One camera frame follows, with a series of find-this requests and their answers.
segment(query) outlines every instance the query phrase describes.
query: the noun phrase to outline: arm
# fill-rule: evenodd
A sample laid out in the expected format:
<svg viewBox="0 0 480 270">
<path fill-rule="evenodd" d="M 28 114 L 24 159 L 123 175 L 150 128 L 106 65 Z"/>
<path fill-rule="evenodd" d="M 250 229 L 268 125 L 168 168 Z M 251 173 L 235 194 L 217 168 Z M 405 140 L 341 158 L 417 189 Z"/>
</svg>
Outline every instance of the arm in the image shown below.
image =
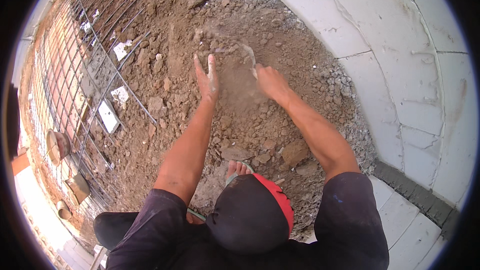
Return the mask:
<svg viewBox="0 0 480 270">
<path fill-rule="evenodd" d="M 343 172 L 358 172 L 357 159 L 347 141 L 321 114 L 289 88 L 272 67 L 256 65 L 257 87 L 283 107 L 300 129 L 315 158 L 325 170 L 326 181 Z"/>
<path fill-rule="evenodd" d="M 165 156 L 153 188 L 169 191 L 188 206 L 200 181 L 212 128 L 213 111 L 218 99 L 215 57 L 208 56 L 208 74 L 203 72 L 198 56 L 194 57 L 201 101 L 185 132 Z"/>
</svg>

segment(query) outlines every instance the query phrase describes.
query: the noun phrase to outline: toe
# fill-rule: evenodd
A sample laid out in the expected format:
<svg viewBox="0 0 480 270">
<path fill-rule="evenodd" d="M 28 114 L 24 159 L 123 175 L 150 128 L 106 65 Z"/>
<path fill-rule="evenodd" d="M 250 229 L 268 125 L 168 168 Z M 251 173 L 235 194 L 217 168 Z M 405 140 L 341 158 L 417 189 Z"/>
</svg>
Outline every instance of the toe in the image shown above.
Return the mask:
<svg viewBox="0 0 480 270">
<path fill-rule="evenodd" d="M 243 164 L 242 164 L 241 162 L 237 161 L 237 174 L 238 174 L 238 175 L 241 175 L 241 171 L 242 171 L 242 168 L 241 168 L 241 167 L 242 167 L 242 165 L 243 165 Z"/>
<path fill-rule="evenodd" d="M 245 174 L 247 174 L 247 165 L 242 164 L 241 175 L 245 175 Z"/>
<path fill-rule="evenodd" d="M 230 175 L 232 175 L 233 173 L 235 173 L 235 171 L 237 170 L 237 162 L 234 161 L 234 160 L 231 160 L 229 164 L 229 168 L 228 168 L 228 171 L 227 171 L 227 178 L 230 177 Z"/>
</svg>

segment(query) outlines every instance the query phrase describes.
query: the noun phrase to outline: dirt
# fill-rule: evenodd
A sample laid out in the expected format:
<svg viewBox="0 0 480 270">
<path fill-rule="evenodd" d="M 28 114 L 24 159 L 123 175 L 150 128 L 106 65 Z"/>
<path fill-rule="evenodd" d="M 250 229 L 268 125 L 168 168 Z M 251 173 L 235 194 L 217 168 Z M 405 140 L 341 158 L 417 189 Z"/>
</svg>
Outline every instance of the dirt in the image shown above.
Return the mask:
<svg viewBox="0 0 480 270">
<path fill-rule="evenodd" d="M 138 211 L 143 205 L 164 154 L 185 130 L 200 102 L 193 55 L 197 53 L 207 68 L 207 55 L 213 53 L 220 98 L 206 165 L 190 207 L 204 215 L 210 213 L 225 185 L 228 160 L 244 159 L 267 179 L 285 179 L 279 185 L 295 210 L 291 237 L 305 240 L 309 236 L 325 173 L 287 113 L 256 90 L 249 70 L 252 60 L 241 44 L 253 49 L 257 63 L 278 69 L 303 100 L 337 126 L 354 149 L 363 172 L 373 170 L 374 147 L 351 79 L 282 2 L 116 0 L 111 6 L 102 3 L 91 10 L 105 8 L 105 14 L 110 15 L 123 2 L 133 3 L 132 8 L 116 25 L 112 22 L 117 15 L 106 25 L 101 18 L 94 28 L 99 30 L 99 38 L 108 36 L 102 43 L 105 49 L 113 44 L 114 40 L 109 40 L 113 31 L 121 41 L 141 41 L 121 74 L 157 124 L 130 98 L 125 109 L 112 103 L 122 126 L 110 135 L 111 140 L 100 127 L 92 126 L 95 143 L 114 164 L 111 169 L 98 159 L 93 169 L 98 180 L 108 181 L 104 187 L 115 198 L 111 211 Z M 148 31 L 148 37 L 142 39 Z M 118 65 L 114 54 L 111 58 Z M 117 80 L 111 89 L 121 85 Z M 93 146 L 86 149 L 92 156 L 96 152 Z M 117 192 L 108 188 L 109 184 Z"/>
</svg>

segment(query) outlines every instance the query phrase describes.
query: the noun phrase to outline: hand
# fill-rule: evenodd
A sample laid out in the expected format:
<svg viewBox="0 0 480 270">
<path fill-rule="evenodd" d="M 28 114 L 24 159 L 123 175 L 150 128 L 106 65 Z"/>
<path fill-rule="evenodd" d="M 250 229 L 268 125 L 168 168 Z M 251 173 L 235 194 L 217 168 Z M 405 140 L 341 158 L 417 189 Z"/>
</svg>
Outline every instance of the hand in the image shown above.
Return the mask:
<svg viewBox="0 0 480 270">
<path fill-rule="evenodd" d="M 290 91 L 285 77 L 272 67 L 264 68 L 261 63 L 255 65 L 257 71 L 257 88 L 268 98 L 275 100 L 280 105 Z"/>
<path fill-rule="evenodd" d="M 193 57 L 194 65 L 195 65 L 195 72 L 197 73 L 197 81 L 198 87 L 200 88 L 200 94 L 202 96 L 202 100 L 210 101 L 216 103 L 218 100 L 218 79 L 217 79 L 217 71 L 215 67 L 215 57 L 213 54 L 208 55 L 208 74 L 202 69 L 202 65 L 198 56 L 195 54 Z"/>
</svg>

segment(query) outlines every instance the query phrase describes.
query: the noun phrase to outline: white tile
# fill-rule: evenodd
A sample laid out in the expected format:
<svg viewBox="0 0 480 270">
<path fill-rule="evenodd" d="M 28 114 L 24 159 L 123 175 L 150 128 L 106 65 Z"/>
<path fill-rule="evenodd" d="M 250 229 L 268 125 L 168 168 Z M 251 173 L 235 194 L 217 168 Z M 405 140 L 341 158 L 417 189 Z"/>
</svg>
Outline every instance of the white tile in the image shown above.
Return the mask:
<svg viewBox="0 0 480 270">
<path fill-rule="evenodd" d="M 390 249 L 402 236 L 419 210 L 402 195 L 394 192 L 378 211 L 384 229 L 387 245 Z"/>
<path fill-rule="evenodd" d="M 455 16 L 445 0 L 415 0 L 439 51 L 467 52 Z"/>
<path fill-rule="evenodd" d="M 281 0 L 312 33 L 321 39 L 334 57 L 370 50 L 356 24 L 336 0 Z"/>
<path fill-rule="evenodd" d="M 447 244 L 447 241 L 444 240 L 442 236 L 438 237 L 435 244 L 430 248 L 427 255 L 423 258 L 423 260 L 415 267 L 415 270 L 428 270 L 430 266 L 433 265 L 436 258 L 440 255 L 441 250 Z"/>
<path fill-rule="evenodd" d="M 339 60 L 352 78 L 379 158 L 402 169 L 400 126 L 388 88 L 373 53 Z"/>
<path fill-rule="evenodd" d="M 440 80 L 429 38 L 412 0 L 337 0 L 373 50 L 390 88 L 400 123 L 439 135 Z"/>
<path fill-rule="evenodd" d="M 390 198 L 390 196 L 393 194 L 394 190 L 373 175 L 370 175 L 368 178 L 374 187 L 373 192 L 375 196 L 375 202 L 377 203 L 377 210 L 380 210 L 381 207 L 384 206 L 385 202 L 387 202 L 388 198 Z"/>
<path fill-rule="evenodd" d="M 438 55 L 445 96 L 443 150 L 433 191 L 459 205 L 469 186 L 478 141 L 478 102 L 472 65 L 466 54 Z"/>
<path fill-rule="evenodd" d="M 440 227 L 422 213 L 417 214 L 402 237 L 389 250 L 388 270 L 413 270 L 440 235 Z"/>
<path fill-rule="evenodd" d="M 440 159 L 440 137 L 404 126 L 402 141 L 405 176 L 431 189 Z"/>
</svg>

